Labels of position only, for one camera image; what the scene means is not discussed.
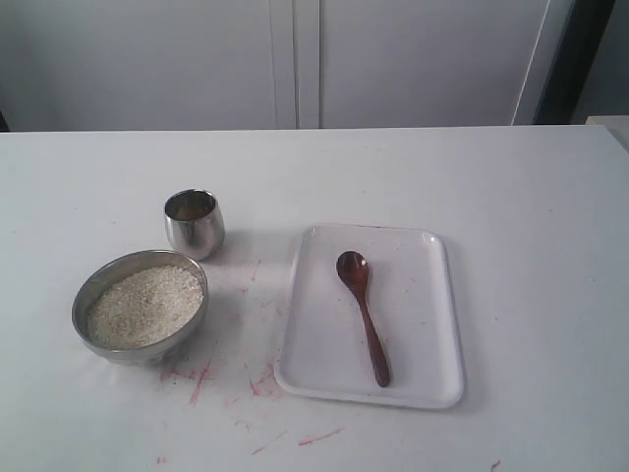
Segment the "white cabinet doors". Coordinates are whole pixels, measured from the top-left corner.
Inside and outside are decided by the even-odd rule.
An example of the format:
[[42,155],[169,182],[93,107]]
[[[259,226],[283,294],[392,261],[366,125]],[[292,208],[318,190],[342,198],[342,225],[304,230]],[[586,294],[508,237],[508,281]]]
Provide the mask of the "white cabinet doors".
[[5,1],[14,131],[525,125],[569,1]]

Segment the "small steel cup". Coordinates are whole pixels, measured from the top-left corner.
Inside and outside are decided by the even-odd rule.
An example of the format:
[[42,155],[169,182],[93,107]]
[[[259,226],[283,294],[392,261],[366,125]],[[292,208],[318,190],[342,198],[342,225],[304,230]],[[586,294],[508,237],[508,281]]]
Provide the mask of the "small steel cup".
[[164,205],[167,239],[174,251],[195,261],[217,253],[226,237],[218,199],[209,191],[188,189]]

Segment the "dark vertical post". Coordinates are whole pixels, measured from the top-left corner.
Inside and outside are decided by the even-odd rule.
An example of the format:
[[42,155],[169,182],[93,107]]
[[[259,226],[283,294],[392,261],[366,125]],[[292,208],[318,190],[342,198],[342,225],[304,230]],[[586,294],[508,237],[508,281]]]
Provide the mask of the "dark vertical post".
[[572,3],[535,113],[535,125],[572,122],[614,6],[614,0]]

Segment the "steel bowl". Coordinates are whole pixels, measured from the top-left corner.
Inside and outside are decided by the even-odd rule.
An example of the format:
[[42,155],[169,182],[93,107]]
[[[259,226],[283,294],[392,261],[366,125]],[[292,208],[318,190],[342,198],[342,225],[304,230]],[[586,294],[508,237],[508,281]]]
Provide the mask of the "steel bowl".
[[[94,344],[88,335],[87,316],[97,299],[126,277],[158,266],[175,266],[189,271],[201,284],[203,298],[196,314],[172,335],[137,349],[110,350]],[[92,274],[77,293],[72,307],[72,323],[83,344],[95,355],[121,365],[153,366],[180,355],[199,329],[207,313],[208,286],[203,269],[189,257],[168,250],[145,250],[122,256]]]

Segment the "white rice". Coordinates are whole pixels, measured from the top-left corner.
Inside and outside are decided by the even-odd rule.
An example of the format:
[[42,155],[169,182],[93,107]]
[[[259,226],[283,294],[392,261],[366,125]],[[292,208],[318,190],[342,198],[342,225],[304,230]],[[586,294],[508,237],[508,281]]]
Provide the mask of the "white rice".
[[184,326],[202,298],[200,282],[185,269],[163,265],[141,270],[115,283],[92,305],[89,338],[110,350],[148,346]]

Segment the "white plastic tray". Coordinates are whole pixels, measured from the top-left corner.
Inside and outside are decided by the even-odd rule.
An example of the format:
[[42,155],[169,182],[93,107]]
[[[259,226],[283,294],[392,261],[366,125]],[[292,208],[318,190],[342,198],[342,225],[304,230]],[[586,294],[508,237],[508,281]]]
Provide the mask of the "white plastic tray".
[[[369,265],[367,302],[391,383],[376,383],[359,305],[337,274],[346,251]],[[323,224],[307,229],[274,370],[311,398],[446,409],[464,388],[458,326],[442,241],[421,229]]]

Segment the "brown wooden spoon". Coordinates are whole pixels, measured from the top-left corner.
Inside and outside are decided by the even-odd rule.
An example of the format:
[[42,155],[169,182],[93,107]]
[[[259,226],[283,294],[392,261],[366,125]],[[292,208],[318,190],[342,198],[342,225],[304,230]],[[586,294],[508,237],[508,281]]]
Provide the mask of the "brown wooden spoon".
[[346,251],[338,257],[336,271],[340,280],[352,293],[358,303],[366,332],[375,381],[380,387],[388,387],[391,382],[388,361],[374,327],[367,302],[367,290],[370,280],[369,264],[360,253]]

